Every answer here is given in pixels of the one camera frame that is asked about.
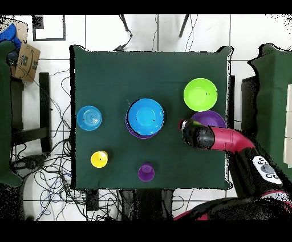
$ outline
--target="yellow cup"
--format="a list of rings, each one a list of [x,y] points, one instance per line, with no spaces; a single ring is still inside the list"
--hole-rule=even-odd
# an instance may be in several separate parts
[[[92,154],[91,164],[96,168],[103,168],[106,166],[108,154],[105,151],[98,151]]]

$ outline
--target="cardboard box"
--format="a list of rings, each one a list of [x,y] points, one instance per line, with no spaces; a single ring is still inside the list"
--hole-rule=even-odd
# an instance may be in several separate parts
[[[40,51],[26,43],[27,24],[6,18],[0,23],[0,29],[2,31],[5,30],[11,23],[17,27],[17,37],[21,41],[17,66],[10,66],[11,74],[15,78],[33,82],[38,67]]]

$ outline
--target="dark green tablecloth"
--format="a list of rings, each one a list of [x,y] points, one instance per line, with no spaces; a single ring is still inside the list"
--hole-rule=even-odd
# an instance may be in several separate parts
[[[7,55],[15,49],[9,41],[0,43],[0,183],[17,187],[22,184],[22,179],[12,173],[9,168],[11,158],[11,90],[10,67],[6,63]]]
[[[292,168],[283,161],[287,88],[292,83],[292,52],[271,44],[249,63],[259,79],[257,95],[257,136],[259,144],[292,181]]]
[[[218,53],[96,53],[74,46],[75,115],[86,105],[102,113],[95,131],[76,125],[76,188],[229,188],[225,154],[188,147],[178,123],[193,114],[183,90],[194,78],[208,78],[216,85],[212,110],[225,116],[230,53],[231,47]],[[139,98],[154,99],[166,110],[164,127],[151,139],[138,139],[125,126],[127,109]],[[90,158],[101,150],[108,152],[109,160],[98,169]],[[144,162],[155,169],[148,183],[137,176]]]

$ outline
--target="blue object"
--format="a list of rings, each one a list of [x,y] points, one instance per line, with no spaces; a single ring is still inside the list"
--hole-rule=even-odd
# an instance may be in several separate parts
[[[152,99],[139,99],[129,107],[127,122],[129,127],[139,135],[155,134],[164,123],[163,108]]]
[[[6,30],[0,33],[0,42],[11,41],[18,50],[21,47],[21,41],[16,36],[16,27],[12,23]]]
[[[77,113],[77,124],[86,131],[97,129],[102,123],[102,114],[93,106],[84,106]]]

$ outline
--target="metal stand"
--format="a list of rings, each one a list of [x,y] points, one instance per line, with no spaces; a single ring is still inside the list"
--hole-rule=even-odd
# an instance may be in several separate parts
[[[185,25],[186,25],[186,23],[187,23],[187,21],[188,21],[188,18],[189,18],[189,14],[186,14],[186,15],[185,15],[184,22],[182,23],[182,27],[181,27],[181,30],[180,30],[180,35],[179,35],[180,38],[182,37],[182,35],[183,35],[183,33],[184,33]]]
[[[129,28],[128,28],[127,22],[125,21],[124,14],[120,14],[120,17],[121,17],[121,20],[123,21],[126,32],[129,32]]]
[[[40,128],[31,130],[14,131],[11,145],[16,146],[35,139],[40,139],[42,152],[51,151],[51,127],[50,127],[50,86],[47,72],[39,74],[39,97],[40,97]]]

